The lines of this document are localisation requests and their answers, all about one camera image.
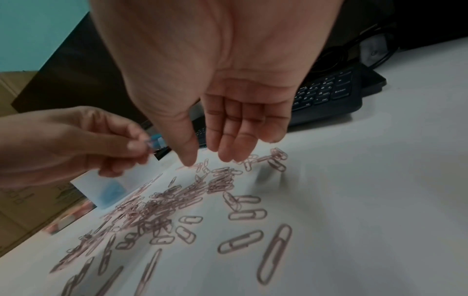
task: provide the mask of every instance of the hand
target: hand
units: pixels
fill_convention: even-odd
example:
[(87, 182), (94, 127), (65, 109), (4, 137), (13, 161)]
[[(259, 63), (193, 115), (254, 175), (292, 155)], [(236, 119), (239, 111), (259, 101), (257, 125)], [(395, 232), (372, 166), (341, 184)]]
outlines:
[(0, 118), (0, 187), (71, 180), (91, 169), (118, 177), (151, 153), (142, 128), (92, 107)]
[(198, 98), (207, 146), (223, 161), (284, 137), (341, 2), (90, 0), (131, 99), (187, 166), (198, 150), (188, 116)]

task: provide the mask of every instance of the table surface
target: table surface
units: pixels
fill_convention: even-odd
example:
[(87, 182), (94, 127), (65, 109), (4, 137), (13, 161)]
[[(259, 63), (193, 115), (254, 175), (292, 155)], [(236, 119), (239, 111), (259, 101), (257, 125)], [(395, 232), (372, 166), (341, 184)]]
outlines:
[[(305, 227), (327, 242), (313, 294), (467, 295), (468, 39), (397, 53), (377, 72), (388, 85), (359, 111), (279, 144), (290, 155), (281, 192), (308, 196)], [(5, 295), (34, 295), (55, 243), (37, 233), (0, 258)]]

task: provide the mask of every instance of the fingernail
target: fingernail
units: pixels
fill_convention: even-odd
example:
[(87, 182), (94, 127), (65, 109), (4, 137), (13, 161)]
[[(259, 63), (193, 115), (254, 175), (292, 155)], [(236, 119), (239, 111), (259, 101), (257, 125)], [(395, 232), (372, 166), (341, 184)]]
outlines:
[(140, 154), (140, 153), (145, 153), (147, 151), (147, 149), (148, 149), (148, 146), (144, 142), (130, 141), (127, 144), (127, 149), (130, 152)]

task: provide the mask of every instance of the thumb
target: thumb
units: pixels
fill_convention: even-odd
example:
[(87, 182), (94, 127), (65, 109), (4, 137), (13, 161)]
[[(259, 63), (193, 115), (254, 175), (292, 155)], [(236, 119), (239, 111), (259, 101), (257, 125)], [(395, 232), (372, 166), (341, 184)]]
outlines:
[(114, 158), (136, 158), (148, 154), (148, 144), (119, 135), (99, 134), (77, 130), (73, 139), (72, 152), (94, 154)]
[(191, 166), (196, 161), (198, 140), (188, 112), (175, 116), (150, 116), (151, 122), (168, 146), (174, 150), (185, 166)]

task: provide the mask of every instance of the teal wall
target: teal wall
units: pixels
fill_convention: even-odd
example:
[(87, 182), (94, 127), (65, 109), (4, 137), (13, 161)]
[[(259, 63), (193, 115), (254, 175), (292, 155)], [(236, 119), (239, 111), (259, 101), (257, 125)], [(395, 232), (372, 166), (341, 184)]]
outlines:
[(87, 12), (87, 0), (0, 0), (0, 72), (39, 70)]

